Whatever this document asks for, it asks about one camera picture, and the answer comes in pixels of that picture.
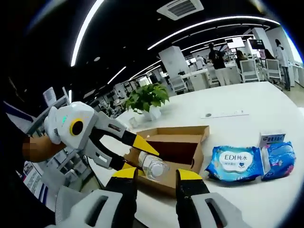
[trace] white flower pot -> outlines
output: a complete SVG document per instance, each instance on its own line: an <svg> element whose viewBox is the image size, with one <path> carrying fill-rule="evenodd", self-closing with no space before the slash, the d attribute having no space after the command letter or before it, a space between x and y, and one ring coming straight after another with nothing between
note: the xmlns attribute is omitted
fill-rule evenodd
<svg viewBox="0 0 304 228"><path fill-rule="evenodd" d="M161 111L160 111L160 107L155 107L153 105L150 106L150 111L147 112L147 111L143 111L142 112L144 117L149 120L149 121L152 121L152 120L156 120L158 118L160 118L161 116Z"/></svg>

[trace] ceiling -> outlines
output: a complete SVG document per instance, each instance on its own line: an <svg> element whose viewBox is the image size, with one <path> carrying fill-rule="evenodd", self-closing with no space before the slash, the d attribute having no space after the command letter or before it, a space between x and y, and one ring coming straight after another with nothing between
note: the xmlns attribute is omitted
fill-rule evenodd
<svg viewBox="0 0 304 228"><path fill-rule="evenodd" d="M258 19L222 20L188 29L147 50L164 37L202 21L235 15L265 16L247 0L201 0L203 11L174 21L156 11L167 2L170 0L105 0L85 32L75 66L70 67L79 30L95 0L62 0L59 6L41 17L42 20L35 20L36 23L32 20L17 43L11 80L22 101L18 98L11 102L38 115L45 108L42 93L50 86L58 97L63 95L61 87L65 86L67 90L72 89L74 100L83 101L86 93L107 85L126 67L110 85L86 98L90 100L158 61L158 53L171 45L184 49L204 41L240 35L257 27L244 24L259 24L264 29L277 26ZM197 33L210 28L214 29ZM203 46L184 51L184 56L200 47Z"/></svg>

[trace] wet wipes package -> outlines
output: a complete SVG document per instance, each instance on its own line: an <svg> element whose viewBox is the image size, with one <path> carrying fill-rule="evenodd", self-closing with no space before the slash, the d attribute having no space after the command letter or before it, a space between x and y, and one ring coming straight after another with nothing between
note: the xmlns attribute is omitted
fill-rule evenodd
<svg viewBox="0 0 304 228"><path fill-rule="evenodd" d="M294 169L295 152L291 142L267 145L261 153L265 172L263 181L287 176Z"/></svg>
<svg viewBox="0 0 304 228"><path fill-rule="evenodd" d="M217 146L206 169L209 176L221 181L252 181L264 174L257 147Z"/></svg>

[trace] potted plant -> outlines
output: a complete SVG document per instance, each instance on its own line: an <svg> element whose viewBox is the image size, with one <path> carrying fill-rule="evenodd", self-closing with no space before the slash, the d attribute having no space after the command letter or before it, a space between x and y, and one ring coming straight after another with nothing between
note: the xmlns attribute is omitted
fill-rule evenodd
<svg viewBox="0 0 304 228"><path fill-rule="evenodd" d="M127 110L131 108L138 114L144 114L149 120L155 120L161 116L160 106L165 104L166 100L169 101L169 96L164 86L158 83L144 85L131 92L125 107Z"/></svg>

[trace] open cardboard box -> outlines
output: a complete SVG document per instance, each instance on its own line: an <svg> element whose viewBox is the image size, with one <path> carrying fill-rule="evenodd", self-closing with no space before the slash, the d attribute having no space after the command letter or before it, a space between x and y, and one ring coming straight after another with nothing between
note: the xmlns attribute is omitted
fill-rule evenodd
<svg viewBox="0 0 304 228"><path fill-rule="evenodd" d="M139 176L138 181L175 197L176 170L182 168L200 172L204 160L201 142L208 137L209 126L154 128L137 134L145 138L170 167L167 175L159 182L149 180L146 176ZM139 150L131 148L124 157L138 164L139 153Z"/></svg>

